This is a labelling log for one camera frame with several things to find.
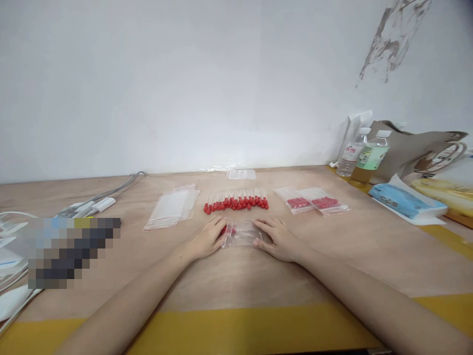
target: clear plastic sheet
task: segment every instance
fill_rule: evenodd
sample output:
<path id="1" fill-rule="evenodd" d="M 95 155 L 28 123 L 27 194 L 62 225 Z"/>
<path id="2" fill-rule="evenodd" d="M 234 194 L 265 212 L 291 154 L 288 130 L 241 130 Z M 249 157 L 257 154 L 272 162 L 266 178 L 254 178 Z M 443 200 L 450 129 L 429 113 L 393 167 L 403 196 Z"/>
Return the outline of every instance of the clear plastic sheet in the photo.
<path id="1" fill-rule="evenodd" d="M 292 214 L 298 214 L 302 212 L 311 211 L 314 206 L 297 193 L 294 187 L 281 187 L 274 189 L 274 192 L 286 203 L 286 206 L 291 210 Z"/>
<path id="2" fill-rule="evenodd" d="M 177 226 L 182 216 L 182 211 L 186 204 L 189 190 L 174 191 L 163 194 L 151 216 L 144 227 L 144 230 L 161 229 Z"/>
<path id="3" fill-rule="evenodd" d="M 324 217 L 351 210 L 347 205 L 344 205 L 342 202 L 318 187 L 299 190 L 297 191 L 297 194 L 310 201 L 311 205 L 318 209 Z"/>
<path id="4" fill-rule="evenodd" d="M 269 204 L 266 191 L 262 189 L 226 190 L 211 194 L 203 207 L 203 211 L 211 214 L 215 211 L 232 209 L 233 211 L 251 210 L 260 207 L 268 210 Z"/>
<path id="5" fill-rule="evenodd" d="M 232 165 L 232 166 L 213 166 L 211 168 L 204 168 L 204 169 L 200 169 L 199 171 L 202 171 L 202 172 L 214 172 L 214 171 L 228 171 L 230 169 L 233 169 L 235 168 L 235 165 Z"/>
<path id="6" fill-rule="evenodd" d="M 227 171 L 227 180 L 255 180 L 256 172 L 253 169 L 242 169 Z"/>
<path id="7" fill-rule="evenodd" d="M 223 229 L 223 234 L 225 235 L 225 242 L 222 245 L 224 249 L 252 246 L 255 240 L 271 242 L 266 232 L 256 227 L 251 220 L 237 223 L 228 221 L 227 226 Z"/>
<path id="8" fill-rule="evenodd" d="M 197 198 L 199 197 L 201 193 L 200 190 L 196 190 L 195 184 L 175 187 L 174 189 L 172 189 L 171 193 L 176 192 L 176 191 L 185 191 L 185 190 L 188 190 L 189 194 L 187 195 L 187 199 L 184 204 L 181 217 L 179 218 L 179 222 L 187 220 L 187 219 L 192 219 L 194 217 L 194 205 L 197 201 Z"/>

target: wall stain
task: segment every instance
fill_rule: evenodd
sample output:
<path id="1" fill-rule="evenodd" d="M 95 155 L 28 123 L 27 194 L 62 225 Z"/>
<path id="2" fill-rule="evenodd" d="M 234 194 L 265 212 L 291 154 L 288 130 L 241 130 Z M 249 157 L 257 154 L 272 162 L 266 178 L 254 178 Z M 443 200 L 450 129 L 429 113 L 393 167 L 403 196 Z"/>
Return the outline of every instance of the wall stain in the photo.
<path id="1" fill-rule="evenodd" d="M 365 65 L 361 69 L 360 81 L 370 69 L 374 73 L 382 72 L 384 82 L 388 82 L 389 73 L 401 65 L 431 2 L 432 0 L 394 0 L 392 7 L 384 10 Z"/>

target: table surface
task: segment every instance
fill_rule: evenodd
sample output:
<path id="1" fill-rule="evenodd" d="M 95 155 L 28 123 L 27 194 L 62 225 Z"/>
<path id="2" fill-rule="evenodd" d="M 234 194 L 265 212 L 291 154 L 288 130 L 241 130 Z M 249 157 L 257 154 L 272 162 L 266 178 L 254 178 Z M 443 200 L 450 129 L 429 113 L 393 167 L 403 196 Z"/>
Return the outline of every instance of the table surface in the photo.
<path id="1" fill-rule="evenodd" d="M 52 217 L 125 180 L 2 185 L 0 206 Z M 143 231 L 160 195 L 189 183 L 202 191 L 194 217 L 175 228 Z M 293 216 L 272 190 L 283 186 L 320 187 L 352 211 Z M 401 220 L 326 167 L 315 166 L 258 170 L 256 180 L 226 180 L 225 172 L 137 178 L 97 216 L 120 217 L 121 238 L 90 262 L 74 289 L 41 293 L 0 339 L 0 353 L 50 354 L 117 290 L 198 231 L 209 219 L 202 211 L 209 194 L 253 187 L 266 190 L 269 210 L 221 214 L 233 221 L 277 216 L 312 247 L 384 281 L 473 335 L 472 249 L 440 226 L 418 228 Z M 25 334 L 34 341 L 25 342 Z M 230 247 L 193 263 L 178 278 L 129 353 L 274 354 L 379 345 L 303 268 L 251 247 Z"/>

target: plastic bottle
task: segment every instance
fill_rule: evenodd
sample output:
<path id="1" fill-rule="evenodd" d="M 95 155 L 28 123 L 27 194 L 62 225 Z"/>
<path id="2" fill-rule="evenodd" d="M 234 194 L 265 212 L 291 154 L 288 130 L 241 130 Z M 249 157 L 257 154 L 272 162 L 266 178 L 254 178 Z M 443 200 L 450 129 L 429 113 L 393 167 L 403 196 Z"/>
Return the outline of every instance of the plastic bottle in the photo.
<path id="1" fill-rule="evenodd" d="M 387 138 L 391 131 L 378 131 L 376 138 L 366 143 L 363 148 L 356 168 L 353 171 L 348 183 L 356 187 L 368 185 L 374 171 L 378 168 L 389 149 Z"/>
<path id="2" fill-rule="evenodd" d="M 346 147 L 341 160 L 338 162 L 337 174 L 348 177 L 355 169 L 358 157 L 368 142 L 367 134 L 371 131 L 370 127 L 362 127 L 358 130 L 355 139 Z"/>

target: tissue box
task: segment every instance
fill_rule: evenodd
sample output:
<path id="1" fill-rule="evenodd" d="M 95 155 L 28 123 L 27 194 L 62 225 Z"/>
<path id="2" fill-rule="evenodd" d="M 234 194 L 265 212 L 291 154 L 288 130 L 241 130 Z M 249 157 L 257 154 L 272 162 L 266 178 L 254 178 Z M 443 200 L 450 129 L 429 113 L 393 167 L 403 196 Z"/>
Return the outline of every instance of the tissue box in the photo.
<path id="1" fill-rule="evenodd" d="M 448 206 L 410 188 L 394 175 L 389 183 L 373 186 L 369 191 L 378 202 L 413 220 L 444 215 Z"/>

